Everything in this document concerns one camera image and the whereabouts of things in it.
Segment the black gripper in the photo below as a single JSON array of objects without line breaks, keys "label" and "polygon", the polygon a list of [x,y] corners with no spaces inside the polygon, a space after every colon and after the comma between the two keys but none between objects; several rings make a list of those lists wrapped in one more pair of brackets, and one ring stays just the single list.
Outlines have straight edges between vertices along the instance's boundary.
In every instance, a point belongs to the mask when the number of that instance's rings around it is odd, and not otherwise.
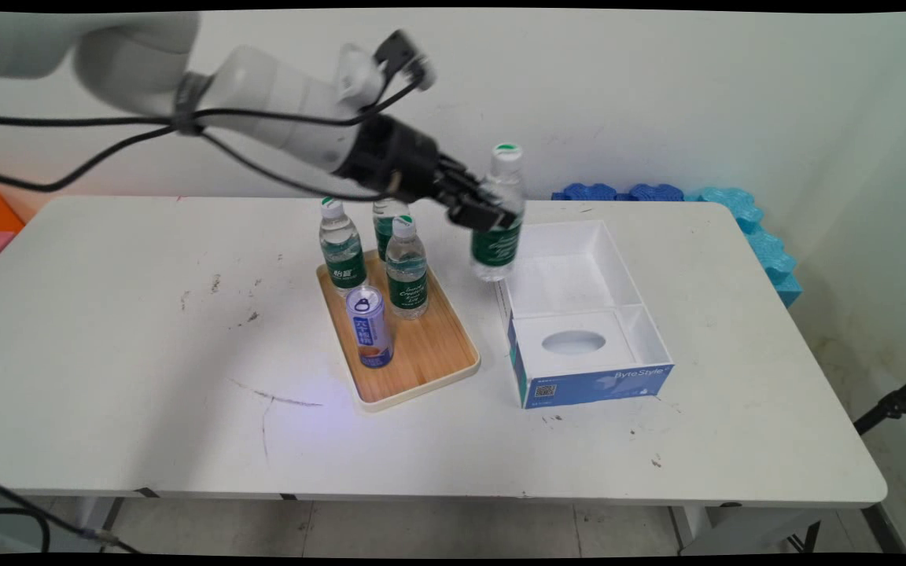
[{"label": "black gripper", "polygon": [[519,219],[518,212],[483,196],[481,180],[443,156],[434,139],[386,115],[357,126],[355,143],[333,174],[403,203],[434,200],[446,205],[450,222],[474,232],[509,230]]}]

